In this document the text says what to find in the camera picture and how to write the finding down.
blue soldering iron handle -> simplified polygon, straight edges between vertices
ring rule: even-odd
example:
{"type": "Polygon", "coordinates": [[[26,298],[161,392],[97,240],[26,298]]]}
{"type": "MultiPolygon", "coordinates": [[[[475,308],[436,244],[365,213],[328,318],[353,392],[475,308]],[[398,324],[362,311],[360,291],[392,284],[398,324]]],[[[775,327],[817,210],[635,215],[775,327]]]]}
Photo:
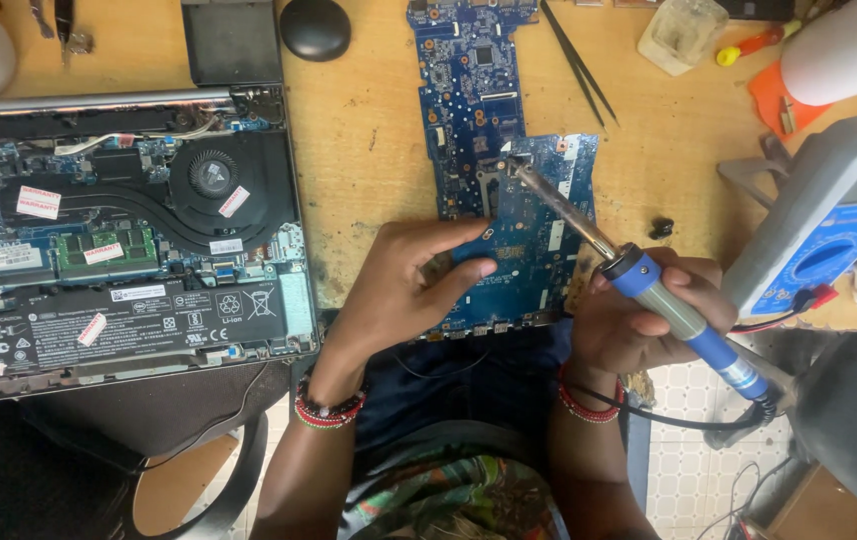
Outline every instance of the blue soldering iron handle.
{"type": "Polygon", "coordinates": [[[658,263],[634,244],[625,246],[624,251],[622,258],[602,268],[602,276],[626,297],[662,315],[672,335],[686,342],[742,397],[755,400],[765,395],[769,389],[766,380],[739,358],[701,313],[666,289],[658,263]]]}

person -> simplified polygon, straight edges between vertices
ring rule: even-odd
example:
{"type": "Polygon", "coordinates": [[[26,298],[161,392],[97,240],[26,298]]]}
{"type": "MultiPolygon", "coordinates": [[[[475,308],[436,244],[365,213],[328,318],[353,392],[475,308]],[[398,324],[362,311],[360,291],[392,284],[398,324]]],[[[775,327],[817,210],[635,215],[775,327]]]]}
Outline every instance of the person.
{"type": "MultiPolygon", "coordinates": [[[[585,390],[617,398],[619,374],[696,360],[663,318],[594,275],[571,319],[406,343],[497,270],[478,258],[434,284],[423,273],[488,223],[378,231],[300,383],[252,540],[657,538],[628,484],[619,424],[608,421],[616,411],[585,390]]],[[[731,329],[737,312],[717,264],[647,252],[671,292],[731,329]]]]}

black tweezers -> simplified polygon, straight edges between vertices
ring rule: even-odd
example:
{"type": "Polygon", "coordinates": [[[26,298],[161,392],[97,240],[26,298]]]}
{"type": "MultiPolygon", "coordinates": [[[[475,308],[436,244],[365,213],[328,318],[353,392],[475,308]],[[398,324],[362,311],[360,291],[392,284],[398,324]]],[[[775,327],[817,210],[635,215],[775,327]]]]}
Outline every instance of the black tweezers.
{"type": "Polygon", "coordinates": [[[571,72],[575,74],[575,80],[578,81],[579,87],[582,88],[582,93],[585,94],[585,99],[589,101],[591,111],[595,113],[595,119],[598,120],[599,124],[601,124],[605,133],[608,133],[608,129],[605,128],[603,116],[599,113],[599,108],[596,106],[596,100],[592,98],[592,92],[589,91],[589,86],[585,83],[586,80],[588,80],[589,85],[591,85],[591,89],[598,94],[598,99],[601,100],[602,104],[605,106],[605,110],[612,116],[615,125],[621,128],[622,124],[619,123],[619,118],[615,116],[615,111],[612,110],[612,105],[608,103],[607,99],[605,99],[605,94],[603,94],[602,89],[599,88],[596,78],[589,72],[589,68],[585,65],[585,62],[582,61],[582,57],[579,55],[579,52],[576,51],[575,45],[569,41],[569,37],[565,34],[565,30],[562,30],[562,27],[558,24],[558,20],[555,19],[555,15],[549,8],[549,3],[546,2],[546,0],[542,0],[541,6],[542,11],[545,13],[545,18],[548,19],[548,24],[551,26],[552,31],[555,32],[555,39],[558,40],[558,44],[562,46],[562,52],[565,53],[565,58],[568,60],[568,65],[571,67],[571,72]]]}

white cable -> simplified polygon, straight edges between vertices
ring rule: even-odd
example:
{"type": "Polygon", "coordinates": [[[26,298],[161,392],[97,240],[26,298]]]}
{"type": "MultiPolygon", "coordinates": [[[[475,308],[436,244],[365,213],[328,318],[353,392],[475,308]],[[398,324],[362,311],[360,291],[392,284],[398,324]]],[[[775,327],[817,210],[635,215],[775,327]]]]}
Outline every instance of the white cable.
{"type": "MultiPolygon", "coordinates": [[[[213,115],[208,121],[199,129],[195,129],[185,133],[143,133],[139,135],[139,137],[150,138],[150,139],[164,139],[166,137],[171,137],[172,139],[195,139],[196,137],[204,134],[216,123],[219,117],[213,115]]],[[[90,148],[94,148],[99,146],[102,142],[108,141],[113,137],[122,137],[126,135],[131,135],[131,133],[109,133],[104,134],[102,136],[91,138],[85,142],[80,142],[78,144],[73,144],[71,146],[58,146],[55,148],[54,154],[56,156],[72,156],[74,154],[78,154],[80,152],[85,152],[90,148]]]]}

beaded bracelet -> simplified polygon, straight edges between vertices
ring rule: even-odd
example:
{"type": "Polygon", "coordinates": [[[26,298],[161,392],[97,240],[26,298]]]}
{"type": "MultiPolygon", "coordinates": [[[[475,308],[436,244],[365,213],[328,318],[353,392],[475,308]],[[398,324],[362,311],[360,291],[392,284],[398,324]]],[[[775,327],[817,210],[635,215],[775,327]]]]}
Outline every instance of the beaded bracelet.
{"type": "MultiPolygon", "coordinates": [[[[606,424],[615,420],[619,416],[619,408],[611,406],[607,410],[597,411],[585,408],[569,393],[565,387],[565,367],[567,364],[562,364],[558,369],[558,397],[562,400],[562,405],[572,415],[581,418],[586,422],[593,424],[606,424]]],[[[624,403],[626,400],[626,388],[622,386],[622,380],[617,376],[614,379],[614,399],[619,403],[624,403]]]]}
{"type": "Polygon", "coordinates": [[[295,387],[295,413],[302,423],[315,430],[337,430],[355,420],[365,405],[368,380],[363,379],[362,387],[349,399],[332,407],[322,406],[309,399],[309,382],[314,369],[315,366],[309,368],[295,387]]]}

